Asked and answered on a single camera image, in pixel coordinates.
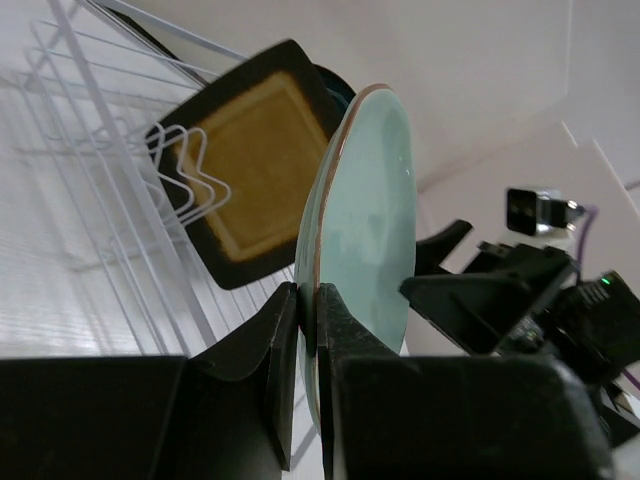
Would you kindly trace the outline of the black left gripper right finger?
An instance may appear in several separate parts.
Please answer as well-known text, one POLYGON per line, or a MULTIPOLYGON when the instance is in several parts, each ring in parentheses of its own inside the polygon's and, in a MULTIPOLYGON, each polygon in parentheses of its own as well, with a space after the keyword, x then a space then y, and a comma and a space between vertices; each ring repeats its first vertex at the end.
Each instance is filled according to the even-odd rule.
POLYGON ((538 356, 407 357, 316 295, 320 423, 329 479, 611 479, 584 385, 538 356))

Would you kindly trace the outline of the light green glass plate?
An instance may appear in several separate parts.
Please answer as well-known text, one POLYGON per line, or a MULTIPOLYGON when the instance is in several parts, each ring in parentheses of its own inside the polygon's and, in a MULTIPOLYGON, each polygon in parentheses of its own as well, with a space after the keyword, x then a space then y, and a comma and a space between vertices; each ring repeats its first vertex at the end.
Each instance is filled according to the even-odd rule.
POLYGON ((414 273, 416 180, 407 114, 396 93, 374 84, 351 101, 333 134, 304 208, 294 281, 301 315, 299 360, 313 423, 320 422, 314 296, 335 285, 349 312, 395 353, 414 273))

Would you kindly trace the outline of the yellow square black-rimmed plate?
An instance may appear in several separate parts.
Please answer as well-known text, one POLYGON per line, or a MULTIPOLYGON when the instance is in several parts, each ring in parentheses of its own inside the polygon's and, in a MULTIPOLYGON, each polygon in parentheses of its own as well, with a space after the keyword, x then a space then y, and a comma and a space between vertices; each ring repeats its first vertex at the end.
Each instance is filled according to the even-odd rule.
POLYGON ((220 288, 293 262, 309 191, 343 115, 288 39, 150 126, 145 143, 168 200, 220 288))

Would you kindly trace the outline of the teal square plate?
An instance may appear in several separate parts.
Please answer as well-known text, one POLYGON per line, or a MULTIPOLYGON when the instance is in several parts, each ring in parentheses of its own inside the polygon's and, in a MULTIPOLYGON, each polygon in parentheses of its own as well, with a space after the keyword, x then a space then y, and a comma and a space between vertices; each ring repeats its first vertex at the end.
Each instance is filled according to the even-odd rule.
POLYGON ((339 75, 333 71, 315 64, 321 80, 329 92, 331 98, 337 105, 338 111, 344 115, 349 108, 351 101, 355 98, 355 90, 339 75))

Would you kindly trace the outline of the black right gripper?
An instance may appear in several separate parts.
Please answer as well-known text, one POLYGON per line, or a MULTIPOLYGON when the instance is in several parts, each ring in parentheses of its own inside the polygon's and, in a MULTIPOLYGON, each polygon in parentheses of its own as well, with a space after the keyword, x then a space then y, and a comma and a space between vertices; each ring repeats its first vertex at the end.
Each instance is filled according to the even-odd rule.
POLYGON ((554 247, 483 242, 463 274, 441 263, 471 232, 457 219, 415 244, 415 275, 400 293, 419 315, 471 354, 554 354, 584 380, 620 374, 620 276, 578 277, 554 247))

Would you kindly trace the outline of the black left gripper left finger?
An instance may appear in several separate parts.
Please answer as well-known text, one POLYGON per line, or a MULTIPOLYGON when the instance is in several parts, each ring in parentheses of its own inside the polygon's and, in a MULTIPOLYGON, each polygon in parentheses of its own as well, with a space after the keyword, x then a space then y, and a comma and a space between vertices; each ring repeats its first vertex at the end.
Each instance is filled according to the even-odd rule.
POLYGON ((291 465, 296 288, 194 358, 1 364, 5 479, 277 479, 291 465))

